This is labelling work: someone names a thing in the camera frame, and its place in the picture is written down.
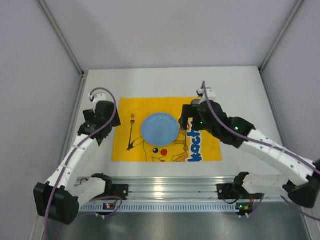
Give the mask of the copper spoon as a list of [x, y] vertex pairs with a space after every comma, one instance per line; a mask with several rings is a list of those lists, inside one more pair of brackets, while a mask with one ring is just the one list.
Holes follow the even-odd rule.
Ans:
[[180, 129], [180, 133], [184, 136], [183, 150], [185, 152], [189, 149], [188, 144], [187, 144], [187, 133], [188, 133], [188, 130], [189, 130], [189, 124], [187, 125], [187, 128], [185, 130]]

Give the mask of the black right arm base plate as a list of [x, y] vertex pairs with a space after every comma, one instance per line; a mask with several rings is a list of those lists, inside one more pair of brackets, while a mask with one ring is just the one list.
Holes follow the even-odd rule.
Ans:
[[221, 183], [216, 185], [219, 200], [249, 200], [249, 194], [242, 186], [233, 183]]

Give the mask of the blue plastic plate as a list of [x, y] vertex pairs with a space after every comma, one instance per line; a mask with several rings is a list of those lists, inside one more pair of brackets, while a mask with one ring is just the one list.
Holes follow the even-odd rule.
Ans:
[[141, 136], [149, 145], [164, 147], [172, 144], [179, 135], [177, 120], [167, 113], [154, 113], [142, 123]]

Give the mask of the yellow Pikachu cloth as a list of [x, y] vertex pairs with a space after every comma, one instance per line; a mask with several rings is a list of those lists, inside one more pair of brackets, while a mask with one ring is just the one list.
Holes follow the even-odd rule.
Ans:
[[[195, 131], [189, 126], [187, 132], [188, 150], [184, 151], [184, 136], [180, 133], [176, 140], [167, 146], [153, 146], [145, 142], [141, 134], [144, 120], [155, 113], [166, 113], [179, 119], [182, 106], [191, 102], [191, 97], [152, 97], [122, 98], [118, 114], [121, 125], [115, 129], [112, 160], [114, 162], [151, 162], [151, 163], [197, 163], [222, 160], [220, 142], [205, 131]], [[135, 115], [132, 129], [131, 149], [127, 150], [131, 114]]]

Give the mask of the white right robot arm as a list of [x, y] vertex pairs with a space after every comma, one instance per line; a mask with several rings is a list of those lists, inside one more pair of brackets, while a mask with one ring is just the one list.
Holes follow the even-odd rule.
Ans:
[[258, 175], [240, 172], [232, 191], [238, 199], [248, 195], [270, 194], [288, 197], [304, 208], [313, 208], [320, 193], [320, 162], [312, 161], [285, 149], [270, 140], [252, 123], [241, 117], [229, 117], [221, 106], [195, 99], [182, 106], [179, 119], [185, 130], [206, 131], [223, 144], [247, 152], [264, 161], [279, 175]]

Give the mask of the steel cup with cork base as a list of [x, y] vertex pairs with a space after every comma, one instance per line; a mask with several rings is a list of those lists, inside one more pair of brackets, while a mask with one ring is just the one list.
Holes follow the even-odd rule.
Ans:
[[193, 99], [190, 104], [192, 106], [198, 106], [200, 102], [201, 102], [201, 99]]

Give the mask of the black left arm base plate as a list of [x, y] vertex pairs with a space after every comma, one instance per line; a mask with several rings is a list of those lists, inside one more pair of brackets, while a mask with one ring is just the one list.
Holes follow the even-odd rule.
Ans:
[[128, 184], [112, 184], [111, 187], [111, 196], [117, 196], [122, 200], [127, 200], [129, 194], [129, 185]]

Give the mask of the copper fork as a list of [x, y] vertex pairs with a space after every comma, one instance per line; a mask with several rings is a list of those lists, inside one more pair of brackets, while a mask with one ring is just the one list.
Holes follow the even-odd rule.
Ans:
[[130, 135], [129, 135], [129, 142], [128, 142], [128, 146], [127, 146], [127, 151], [129, 151], [132, 147], [131, 147], [131, 141], [132, 141], [132, 131], [133, 131], [133, 125], [135, 124], [136, 120], [135, 120], [135, 114], [132, 113], [130, 115]]

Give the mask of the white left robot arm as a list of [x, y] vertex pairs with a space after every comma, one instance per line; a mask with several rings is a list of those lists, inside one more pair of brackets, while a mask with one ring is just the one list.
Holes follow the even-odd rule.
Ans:
[[104, 139], [121, 125], [117, 106], [101, 100], [83, 115], [85, 122], [65, 159], [45, 183], [39, 182], [33, 189], [38, 215], [65, 225], [75, 220], [83, 205], [110, 196], [113, 188], [111, 177], [103, 173], [93, 173], [83, 185], [76, 186], [76, 182]]

